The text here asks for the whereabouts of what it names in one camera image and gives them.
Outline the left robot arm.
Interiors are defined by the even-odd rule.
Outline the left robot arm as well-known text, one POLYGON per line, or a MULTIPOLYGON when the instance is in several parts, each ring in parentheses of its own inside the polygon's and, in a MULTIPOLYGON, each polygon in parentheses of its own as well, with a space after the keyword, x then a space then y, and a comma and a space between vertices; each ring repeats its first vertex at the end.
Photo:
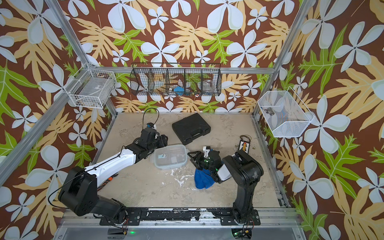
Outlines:
POLYGON ((122 146, 112 157, 92 166, 71 169, 60 189, 58 200, 77 216, 92 213, 121 224, 126 218, 127 207, 117 200, 99 196, 98 189, 120 170, 137 164, 156 149, 167 145, 168 137, 161 135, 152 125, 147 125, 140 137, 122 146))

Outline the blue microfiber cloth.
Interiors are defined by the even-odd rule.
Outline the blue microfiber cloth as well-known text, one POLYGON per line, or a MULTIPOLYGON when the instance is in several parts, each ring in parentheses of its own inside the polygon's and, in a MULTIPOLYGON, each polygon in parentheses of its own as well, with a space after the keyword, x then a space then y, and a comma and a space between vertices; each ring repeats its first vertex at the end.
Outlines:
POLYGON ((196 169, 194 180, 195 186, 199 190, 208 189, 215 184, 215 181, 212 178, 210 171, 206 169, 196 169))

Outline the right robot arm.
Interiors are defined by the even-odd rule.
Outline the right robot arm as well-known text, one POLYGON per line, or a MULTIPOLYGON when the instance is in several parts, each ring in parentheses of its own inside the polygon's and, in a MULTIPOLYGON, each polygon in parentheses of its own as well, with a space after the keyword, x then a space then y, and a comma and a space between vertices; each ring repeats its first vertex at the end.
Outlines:
POLYGON ((232 209, 218 216, 232 219, 237 224, 251 221, 256 225, 253 196, 256 185, 264 175, 262 166, 243 150, 221 158, 219 151, 206 148, 202 152, 188 153, 188 156, 196 168, 194 179, 197 189, 208 189, 215 183, 221 184, 231 178, 237 184, 237 196, 232 209))

